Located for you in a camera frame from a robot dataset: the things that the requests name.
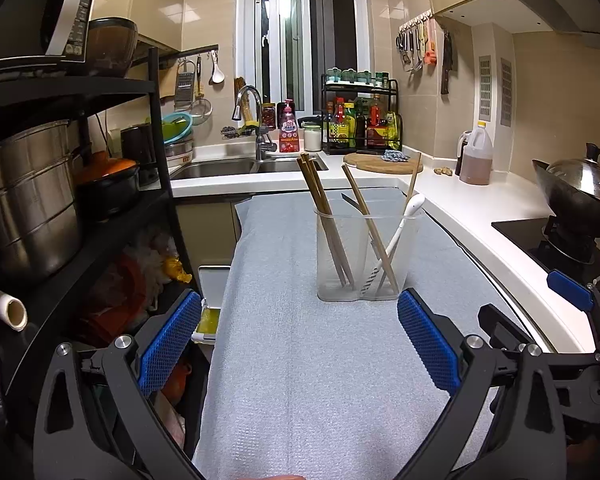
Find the air vent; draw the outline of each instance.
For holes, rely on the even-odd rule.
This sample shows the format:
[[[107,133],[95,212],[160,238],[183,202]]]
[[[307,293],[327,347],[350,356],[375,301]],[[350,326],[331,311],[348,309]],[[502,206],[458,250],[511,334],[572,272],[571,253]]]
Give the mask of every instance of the air vent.
[[[480,108],[478,119],[491,121],[491,56],[480,56]]]
[[[511,62],[503,57],[500,58],[500,88],[502,95],[500,96],[500,124],[502,126],[511,127],[511,115],[513,112],[513,72],[511,70]]]

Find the gray towel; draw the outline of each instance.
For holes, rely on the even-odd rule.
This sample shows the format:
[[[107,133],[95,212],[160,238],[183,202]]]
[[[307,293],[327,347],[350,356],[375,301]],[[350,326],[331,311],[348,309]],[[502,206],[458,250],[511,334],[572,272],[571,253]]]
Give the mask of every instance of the gray towel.
[[[404,200],[397,189],[363,192],[368,200]],[[394,478],[449,398],[404,333],[396,302],[317,298],[316,221],[307,192],[256,196],[237,209],[242,237],[193,463],[209,480]],[[485,335],[477,320],[485,303],[514,319],[483,273],[426,216],[407,286],[465,334]],[[490,421],[485,403],[458,465],[474,459]]]

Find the clear plastic cup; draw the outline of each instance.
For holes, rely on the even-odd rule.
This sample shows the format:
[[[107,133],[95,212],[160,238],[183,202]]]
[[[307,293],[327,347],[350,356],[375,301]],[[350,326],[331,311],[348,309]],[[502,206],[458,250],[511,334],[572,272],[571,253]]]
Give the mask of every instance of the clear plastic cup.
[[[420,209],[414,216],[403,216],[404,200],[368,200],[366,204],[371,212],[364,216],[351,204],[341,198],[330,199],[333,214],[324,215],[315,210],[317,217],[317,294],[323,301],[355,300],[395,300],[404,288],[409,272],[409,264],[416,235],[424,212]],[[367,219],[373,219],[380,234],[382,244],[390,256],[392,239],[394,256],[391,267],[397,280],[398,290],[384,277],[384,267],[371,245]],[[342,242],[350,273],[342,262],[338,274],[331,249],[336,259],[342,261],[338,251],[338,242],[334,236],[334,227]],[[350,283],[347,275],[353,280]]]

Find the white ladle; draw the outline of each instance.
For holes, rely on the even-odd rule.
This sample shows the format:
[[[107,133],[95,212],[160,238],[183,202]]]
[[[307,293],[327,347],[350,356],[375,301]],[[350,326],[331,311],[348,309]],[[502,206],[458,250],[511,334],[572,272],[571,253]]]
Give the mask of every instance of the white ladle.
[[[213,70],[211,71],[211,78],[209,79],[210,85],[217,85],[224,81],[224,73],[218,66],[218,53],[215,50],[211,51],[211,59],[214,62]]]

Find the wooden cutting board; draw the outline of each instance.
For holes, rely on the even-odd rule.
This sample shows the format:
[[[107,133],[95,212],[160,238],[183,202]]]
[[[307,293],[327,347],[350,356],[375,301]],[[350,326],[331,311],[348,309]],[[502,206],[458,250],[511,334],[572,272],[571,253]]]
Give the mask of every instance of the wooden cutting board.
[[[355,166],[358,170],[372,171],[373,173],[387,174],[411,174],[415,167],[415,162],[387,162],[382,160],[380,155],[367,155],[365,153],[347,153],[344,156],[344,163],[349,166]],[[418,167],[418,173],[423,169],[422,164]]]

